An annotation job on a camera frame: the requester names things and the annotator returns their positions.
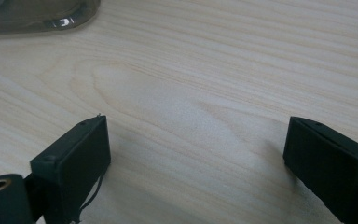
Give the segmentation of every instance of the black plastic object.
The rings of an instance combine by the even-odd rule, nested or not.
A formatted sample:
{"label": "black plastic object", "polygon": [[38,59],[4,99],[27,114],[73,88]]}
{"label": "black plastic object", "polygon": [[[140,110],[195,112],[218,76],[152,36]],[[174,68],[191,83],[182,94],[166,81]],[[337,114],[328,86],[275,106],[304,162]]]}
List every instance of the black plastic object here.
{"label": "black plastic object", "polygon": [[291,117],[283,158],[341,222],[358,224],[358,143],[319,122]]}
{"label": "black plastic object", "polygon": [[100,0],[0,0],[0,34],[74,28],[99,5]]}
{"label": "black plastic object", "polygon": [[20,175],[0,175],[0,223],[33,223]]}
{"label": "black plastic object", "polygon": [[[34,223],[42,215],[47,224],[78,223],[110,161],[106,117],[78,123],[31,160],[32,172],[24,180],[0,176],[0,223]],[[85,203],[98,179],[98,188]]]}

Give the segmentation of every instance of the black block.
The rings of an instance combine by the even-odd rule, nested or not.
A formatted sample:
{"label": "black block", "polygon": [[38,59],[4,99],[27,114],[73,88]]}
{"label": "black block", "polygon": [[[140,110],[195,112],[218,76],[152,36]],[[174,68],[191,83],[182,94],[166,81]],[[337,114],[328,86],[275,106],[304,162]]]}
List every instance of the black block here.
{"label": "black block", "polygon": [[358,143],[319,122],[291,117],[283,158],[341,222],[358,224]]}
{"label": "black block", "polygon": [[105,116],[78,123],[31,160],[32,181],[46,189],[46,222],[76,221],[80,207],[110,161]]}

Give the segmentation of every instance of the light wood surface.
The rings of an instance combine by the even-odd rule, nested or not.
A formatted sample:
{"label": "light wood surface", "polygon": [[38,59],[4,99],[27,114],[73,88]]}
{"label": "light wood surface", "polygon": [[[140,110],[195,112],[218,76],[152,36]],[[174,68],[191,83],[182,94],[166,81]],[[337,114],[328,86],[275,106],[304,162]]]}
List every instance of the light wood surface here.
{"label": "light wood surface", "polygon": [[290,116],[358,141],[358,0],[103,0],[0,35],[0,175],[99,113],[113,163],[82,223],[339,223],[282,152]]}

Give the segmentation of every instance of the wood grain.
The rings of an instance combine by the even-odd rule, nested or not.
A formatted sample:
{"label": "wood grain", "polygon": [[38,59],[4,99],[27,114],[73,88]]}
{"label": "wood grain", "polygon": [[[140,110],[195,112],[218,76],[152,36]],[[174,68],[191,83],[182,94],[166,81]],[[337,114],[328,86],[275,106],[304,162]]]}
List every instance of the wood grain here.
{"label": "wood grain", "polygon": [[0,35],[0,175],[98,113],[113,163],[83,223],[339,223],[282,152],[290,116],[358,141],[358,1],[104,0]]}

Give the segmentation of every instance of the glass object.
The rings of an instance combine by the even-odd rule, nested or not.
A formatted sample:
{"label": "glass object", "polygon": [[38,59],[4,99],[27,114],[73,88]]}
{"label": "glass object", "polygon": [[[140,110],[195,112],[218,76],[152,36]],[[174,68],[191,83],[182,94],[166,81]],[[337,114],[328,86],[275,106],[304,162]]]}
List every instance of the glass object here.
{"label": "glass object", "polygon": [[100,0],[0,0],[0,34],[66,30],[95,15]]}

